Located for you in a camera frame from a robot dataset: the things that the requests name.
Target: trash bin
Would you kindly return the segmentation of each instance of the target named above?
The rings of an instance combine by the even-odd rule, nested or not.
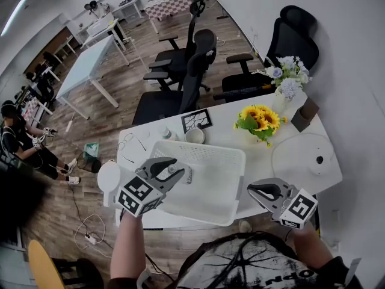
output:
[[[78,157],[79,169],[86,170],[92,173],[98,173],[101,167],[102,163],[96,157],[93,157],[87,152],[80,153]]]

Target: sneaker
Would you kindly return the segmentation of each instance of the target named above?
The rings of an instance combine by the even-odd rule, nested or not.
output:
[[[78,163],[78,160],[76,158],[74,158],[71,163],[68,164],[68,170],[66,170],[66,175],[69,176],[72,172],[72,170],[75,168],[75,166],[77,165]]]
[[[246,232],[253,232],[253,227],[251,227],[251,224],[246,220],[240,220],[238,224],[238,229],[240,233],[246,233]]]
[[[69,181],[67,181],[67,183],[72,185],[78,185],[80,183],[80,178],[78,176],[70,176]]]

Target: white lid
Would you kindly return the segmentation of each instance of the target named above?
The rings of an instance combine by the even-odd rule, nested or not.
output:
[[[165,125],[161,125],[159,128],[158,128],[158,131],[159,133],[164,137],[164,136],[167,136],[168,133],[170,133],[170,130],[167,128],[167,126]]]
[[[119,182],[119,165],[114,161],[108,161],[100,168],[97,174],[97,184],[99,188],[105,193],[110,193],[119,186]]]

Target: eyeglasses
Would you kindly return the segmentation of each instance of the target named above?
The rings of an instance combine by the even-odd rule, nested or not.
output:
[[[127,135],[125,135],[123,141],[121,141],[120,143],[118,143],[118,145],[116,146],[117,151],[122,151],[122,150],[125,148],[126,143],[129,143],[129,142],[130,142],[132,139],[134,139],[134,138],[137,139],[137,140],[139,141],[140,145],[142,146],[142,148],[143,148],[145,151],[147,151],[146,148],[143,146],[142,142],[139,140],[139,138],[138,138],[137,136],[135,136],[135,135],[134,135],[133,133],[131,133],[131,132],[128,133]],[[135,164],[134,161],[129,160],[129,159],[126,158],[124,155],[122,155],[122,157],[123,157],[124,159],[130,161],[132,164]]]

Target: black shorts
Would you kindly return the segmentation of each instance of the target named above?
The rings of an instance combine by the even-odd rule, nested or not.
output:
[[[43,164],[36,168],[42,174],[50,177],[51,179],[56,180],[59,176],[59,173],[56,170],[56,165],[58,164],[58,158],[50,150],[44,148],[41,151],[36,152],[40,155],[43,160]]]

